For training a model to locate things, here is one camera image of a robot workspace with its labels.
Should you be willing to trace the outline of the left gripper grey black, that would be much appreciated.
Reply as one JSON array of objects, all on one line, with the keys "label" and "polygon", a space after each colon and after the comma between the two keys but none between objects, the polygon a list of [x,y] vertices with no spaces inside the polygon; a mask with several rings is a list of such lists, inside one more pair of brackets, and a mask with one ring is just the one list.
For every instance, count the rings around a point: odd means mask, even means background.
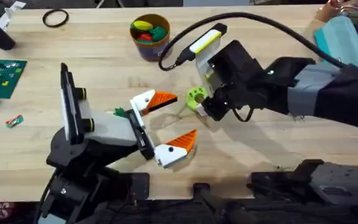
[{"label": "left gripper grey black", "polygon": [[[149,90],[131,99],[141,116],[178,101],[170,92]],[[73,178],[85,178],[139,151],[146,160],[155,156],[164,169],[184,159],[195,145],[193,129],[154,148],[132,110],[117,116],[92,110],[87,101],[61,103],[63,126],[50,142],[46,163]]]}]

